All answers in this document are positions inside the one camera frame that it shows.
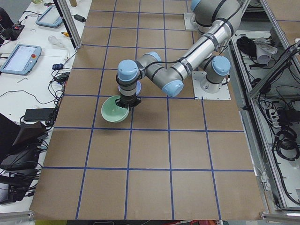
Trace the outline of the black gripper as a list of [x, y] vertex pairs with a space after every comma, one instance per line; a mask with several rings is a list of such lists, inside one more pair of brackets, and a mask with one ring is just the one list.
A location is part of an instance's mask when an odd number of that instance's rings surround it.
[[115, 103], [119, 107], [136, 107], [142, 102], [141, 98], [137, 96], [121, 96], [115, 100]]

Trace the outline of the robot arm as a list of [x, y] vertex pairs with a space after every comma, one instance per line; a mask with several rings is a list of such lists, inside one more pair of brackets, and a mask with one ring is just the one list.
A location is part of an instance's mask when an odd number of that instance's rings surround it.
[[148, 77], [157, 87], [170, 97], [177, 96], [183, 89], [183, 81], [226, 40], [231, 38], [240, 25], [242, 1], [238, 0], [194, 0], [191, 11], [199, 28], [207, 32], [169, 68], [163, 66], [156, 52], [144, 54], [137, 60], [123, 60], [118, 65], [116, 81], [120, 87], [120, 97], [115, 101], [122, 108], [132, 108], [140, 104], [137, 97], [137, 81]]

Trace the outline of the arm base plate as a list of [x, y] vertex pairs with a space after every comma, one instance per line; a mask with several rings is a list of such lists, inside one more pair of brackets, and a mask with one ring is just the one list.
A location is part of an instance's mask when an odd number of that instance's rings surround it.
[[194, 13], [184, 13], [184, 24], [185, 24], [185, 30], [186, 31], [197, 31], [198, 25], [195, 20], [195, 14]]
[[192, 83], [196, 100], [231, 100], [225, 78], [220, 84], [212, 84], [207, 80], [206, 72], [192, 73]]

